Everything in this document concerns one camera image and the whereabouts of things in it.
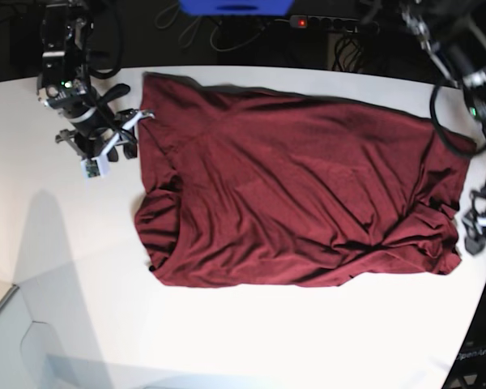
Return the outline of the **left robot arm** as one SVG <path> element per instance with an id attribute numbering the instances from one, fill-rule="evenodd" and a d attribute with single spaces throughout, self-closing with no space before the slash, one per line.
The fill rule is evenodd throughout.
<path id="1" fill-rule="evenodd" d="M 477 1 L 400 1 L 399 14 L 407 30 L 441 72 L 429 100 L 430 121 L 438 138 L 456 156 L 471 159 L 486 154 L 486 35 L 471 13 Z M 447 130 L 438 120 L 436 103 L 439 91 L 450 84 L 458 88 L 471 118 L 480 125 L 485 139 L 474 151 L 453 145 Z M 471 207 L 463 215 L 468 254 L 477 255 L 486 246 L 486 184 L 470 194 Z"/>

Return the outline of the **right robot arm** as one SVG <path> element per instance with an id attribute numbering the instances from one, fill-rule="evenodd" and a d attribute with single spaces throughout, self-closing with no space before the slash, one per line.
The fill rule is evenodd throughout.
<path id="1" fill-rule="evenodd" d="M 152 113 L 111 110 L 111 101 L 130 92 L 125 83 L 117 83 L 105 93 L 92 86 L 93 78 L 111 79 L 121 69 L 119 61 L 110 71 L 92 68 L 94 53 L 88 48 L 92 31 L 93 17 L 85 1 L 48 2 L 40 30 L 43 49 L 38 101 L 72 125 L 55 136 L 55 143 L 67 143 L 82 160 L 91 161 L 104 152 L 108 162 L 116 162 L 118 146 L 126 159 L 134 159 L 138 156 L 136 123 Z"/>

